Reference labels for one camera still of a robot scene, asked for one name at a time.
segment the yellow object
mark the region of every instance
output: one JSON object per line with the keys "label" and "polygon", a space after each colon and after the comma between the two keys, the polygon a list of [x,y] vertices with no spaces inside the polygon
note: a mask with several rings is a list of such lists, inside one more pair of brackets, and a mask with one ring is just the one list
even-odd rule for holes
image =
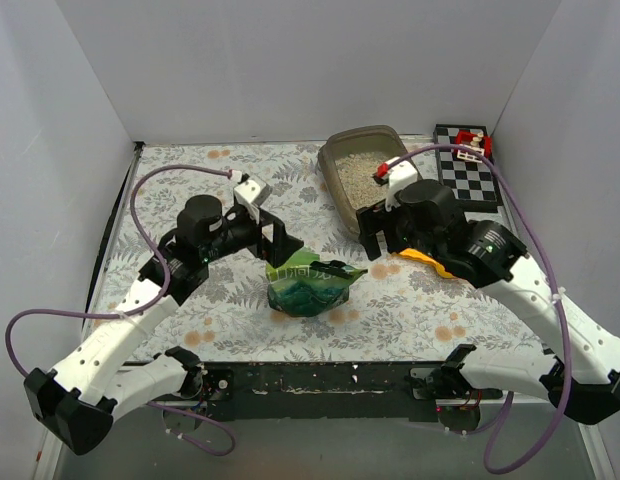
{"label": "yellow object", "polygon": [[399,254],[399,256],[403,258],[409,258],[410,260],[416,260],[417,262],[425,263],[426,265],[434,267],[440,277],[456,278],[451,273],[446,272],[446,269],[443,267],[443,265],[441,265],[435,259],[430,258],[429,256],[421,253],[418,250],[414,250],[413,248],[406,248],[403,252]]}

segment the black and white checkered board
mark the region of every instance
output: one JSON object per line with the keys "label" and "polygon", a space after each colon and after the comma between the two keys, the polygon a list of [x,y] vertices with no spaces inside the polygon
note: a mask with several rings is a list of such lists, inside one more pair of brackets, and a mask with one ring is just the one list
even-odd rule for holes
{"label": "black and white checkered board", "polygon": [[[472,133],[483,132],[485,127],[466,125],[437,125],[434,131],[435,143],[455,143],[460,130]],[[496,212],[502,205],[496,180],[488,167],[474,162],[457,160],[452,151],[435,150],[439,181],[452,188],[454,195],[467,212]]]}

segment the green bag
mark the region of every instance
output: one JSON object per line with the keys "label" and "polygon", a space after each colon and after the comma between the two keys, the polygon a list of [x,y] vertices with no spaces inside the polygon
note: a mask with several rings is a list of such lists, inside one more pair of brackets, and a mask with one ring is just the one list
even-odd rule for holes
{"label": "green bag", "polygon": [[368,271],[319,258],[301,249],[279,268],[266,265],[270,308],[291,317],[314,317],[346,302],[350,285]]}

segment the white wall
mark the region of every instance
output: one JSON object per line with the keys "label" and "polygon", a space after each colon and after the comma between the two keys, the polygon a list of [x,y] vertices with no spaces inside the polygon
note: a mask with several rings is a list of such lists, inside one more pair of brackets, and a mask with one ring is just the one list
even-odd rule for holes
{"label": "white wall", "polygon": [[[620,0],[563,0],[495,139],[560,283],[620,336]],[[602,431],[620,478],[620,413]]]}
{"label": "white wall", "polygon": [[57,0],[133,140],[492,128],[559,0]]}
{"label": "white wall", "polygon": [[[53,0],[0,0],[0,480],[29,478],[42,428],[3,344],[33,307],[81,309],[133,146]],[[26,368],[49,368],[76,320],[27,318]]]}

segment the floral tablecloth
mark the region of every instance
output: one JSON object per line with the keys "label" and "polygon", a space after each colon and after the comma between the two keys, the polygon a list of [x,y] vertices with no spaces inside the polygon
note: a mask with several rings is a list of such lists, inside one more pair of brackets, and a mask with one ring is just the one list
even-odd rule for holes
{"label": "floral tablecloth", "polygon": [[[427,137],[405,137],[410,149]],[[289,318],[266,299],[265,264],[241,252],[210,267],[210,279],[165,320],[134,353],[148,361],[182,345],[204,361],[398,361],[441,360],[458,343],[533,354],[537,337],[505,307],[461,280],[446,280],[432,268],[396,256],[374,262],[348,239],[335,212],[316,157],[321,143],[145,147],[135,178],[169,164],[236,168],[267,181],[273,193],[264,207],[282,218],[323,260],[343,260],[369,273],[351,287],[347,304],[313,318]],[[434,155],[415,159],[425,178],[437,178]],[[232,204],[232,185],[190,171],[166,172],[139,192],[141,222],[154,238],[174,226],[193,195],[216,195]],[[476,214],[473,218],[499,214]],[[136,231],[127,203],[96,311],[112,310],[126,293],[149,251]]]}

